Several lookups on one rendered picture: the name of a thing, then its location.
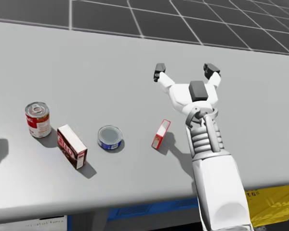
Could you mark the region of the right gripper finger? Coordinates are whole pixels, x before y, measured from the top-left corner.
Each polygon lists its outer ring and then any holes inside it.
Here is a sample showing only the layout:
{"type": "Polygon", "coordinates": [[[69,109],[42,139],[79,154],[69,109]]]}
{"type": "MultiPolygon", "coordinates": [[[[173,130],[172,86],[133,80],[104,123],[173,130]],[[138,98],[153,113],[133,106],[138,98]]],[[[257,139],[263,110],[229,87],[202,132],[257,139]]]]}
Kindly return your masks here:
{"type": "Polygon", "coordinates": [[[211,63],[206,63],[203,66],[203,70],[208,84],[213,85],[217,89],[221,83],[220,69],[211,63]]]}
{"type": "Polygon", "coordinates": [[[164,93],[168,93],[175,82],[166,75],[166,66],[164,63],[157,63],[154,71],[154,81],[157,82],[164,93]]]}

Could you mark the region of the red and white can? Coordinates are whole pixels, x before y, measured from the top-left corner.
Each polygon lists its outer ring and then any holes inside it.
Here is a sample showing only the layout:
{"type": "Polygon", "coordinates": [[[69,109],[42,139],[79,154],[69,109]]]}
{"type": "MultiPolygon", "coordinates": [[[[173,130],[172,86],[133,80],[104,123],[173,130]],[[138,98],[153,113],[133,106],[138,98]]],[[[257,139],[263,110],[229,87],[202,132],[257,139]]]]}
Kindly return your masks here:
{"type": "Polygon", "coordinates": [[[50,125],[50,110],[46,103],[33,102],[26,106],[25,115],[30,134],[34,138],[44,138],[52,130],[50,125]]]}

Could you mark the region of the brown and red carton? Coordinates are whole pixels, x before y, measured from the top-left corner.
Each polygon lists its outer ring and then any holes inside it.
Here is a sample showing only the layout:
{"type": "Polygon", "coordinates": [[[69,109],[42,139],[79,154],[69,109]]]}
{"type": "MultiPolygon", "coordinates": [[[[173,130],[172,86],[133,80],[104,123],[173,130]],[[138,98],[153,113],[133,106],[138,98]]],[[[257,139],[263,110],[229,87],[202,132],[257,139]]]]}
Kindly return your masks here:
{"type": "Polygon", "coordinates": [[[64,156],[76,170],[86,164],[88,148],[68,124],[57,129],[57,143],[64,156]]]}

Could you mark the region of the blue box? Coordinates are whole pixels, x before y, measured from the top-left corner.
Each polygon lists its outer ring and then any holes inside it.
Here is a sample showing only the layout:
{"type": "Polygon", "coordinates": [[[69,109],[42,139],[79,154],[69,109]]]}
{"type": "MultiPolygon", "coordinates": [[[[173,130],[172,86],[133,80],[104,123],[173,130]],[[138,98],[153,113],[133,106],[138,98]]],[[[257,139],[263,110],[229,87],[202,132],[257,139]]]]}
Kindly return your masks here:
{"type": "Polygon", "coordinates": [[[113,208],[109,211],[108,221],[154,215],[171,211],[198,208],[197,198],[172,200],[153,204],[133,205],[129,207],[113,208]]]}

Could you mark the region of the red and white carton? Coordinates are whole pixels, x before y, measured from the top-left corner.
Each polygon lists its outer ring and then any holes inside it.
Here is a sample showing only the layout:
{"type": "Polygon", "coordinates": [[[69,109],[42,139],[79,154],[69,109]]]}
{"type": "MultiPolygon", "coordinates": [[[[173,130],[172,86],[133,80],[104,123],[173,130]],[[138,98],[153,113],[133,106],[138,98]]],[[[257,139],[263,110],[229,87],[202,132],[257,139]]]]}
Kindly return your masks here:
{"type": "Polygon", "coordinates": [[[159,149],[159,147],[160,147],[160,145],[164,139],[164,136],[168,131],[170,124],[171,124],[171,122],[169,120],[163,119],[159,129],[157,130],[157,132],[155,134],[154,140],[153,140],[152,145],[151,145],[152,148],[154,148],[156,150],[159,149]]]}

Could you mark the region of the blue flat can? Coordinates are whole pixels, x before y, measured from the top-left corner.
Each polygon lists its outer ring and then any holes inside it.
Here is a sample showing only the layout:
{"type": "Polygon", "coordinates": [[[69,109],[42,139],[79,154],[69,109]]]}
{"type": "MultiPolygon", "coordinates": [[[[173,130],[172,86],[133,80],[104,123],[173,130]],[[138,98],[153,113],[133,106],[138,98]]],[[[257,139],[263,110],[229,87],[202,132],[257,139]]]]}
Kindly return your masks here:
{"type": "Polygon", "coordinates": [[[112,151],[119,148],[122,140],[121,130],[113,125],[103,126],[98,131],[97,142],[104,150],[112,151]]]}

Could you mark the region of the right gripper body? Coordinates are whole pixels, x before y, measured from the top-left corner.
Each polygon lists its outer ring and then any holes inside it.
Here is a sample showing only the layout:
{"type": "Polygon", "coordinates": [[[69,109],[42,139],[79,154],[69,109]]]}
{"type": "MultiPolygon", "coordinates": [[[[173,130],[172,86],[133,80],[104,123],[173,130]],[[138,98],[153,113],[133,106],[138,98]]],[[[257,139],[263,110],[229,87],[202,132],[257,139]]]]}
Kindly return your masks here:
{"type": "Polygon", "coordinates": [[[215,87],[200,80],[174,84],[170,86],[168,95],[173,108],[183,115],[188,115],[195,107],[210,113],[218,102],[215,87]]]}

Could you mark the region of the white box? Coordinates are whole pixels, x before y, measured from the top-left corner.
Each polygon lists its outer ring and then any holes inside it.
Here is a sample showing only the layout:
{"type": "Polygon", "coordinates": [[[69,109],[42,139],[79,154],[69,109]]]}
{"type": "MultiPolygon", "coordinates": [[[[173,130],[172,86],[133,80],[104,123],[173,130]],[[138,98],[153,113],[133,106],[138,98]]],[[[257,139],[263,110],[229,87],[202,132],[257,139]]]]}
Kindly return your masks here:
{"type": "Polygon", "coordinates": [[[0,231],[67,231],[68,216],[0,224],[0,231]]]}

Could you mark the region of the yellow box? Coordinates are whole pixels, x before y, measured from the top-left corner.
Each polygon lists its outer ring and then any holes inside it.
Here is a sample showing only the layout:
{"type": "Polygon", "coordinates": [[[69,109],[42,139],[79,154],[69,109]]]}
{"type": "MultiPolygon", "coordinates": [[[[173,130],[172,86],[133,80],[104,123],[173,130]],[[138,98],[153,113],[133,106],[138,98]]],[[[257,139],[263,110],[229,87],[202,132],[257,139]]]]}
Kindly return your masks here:
{"type": "Polygon", "coordinates": [[[254,227],[289,220],[289,185],[245,191],[254,227]]]}

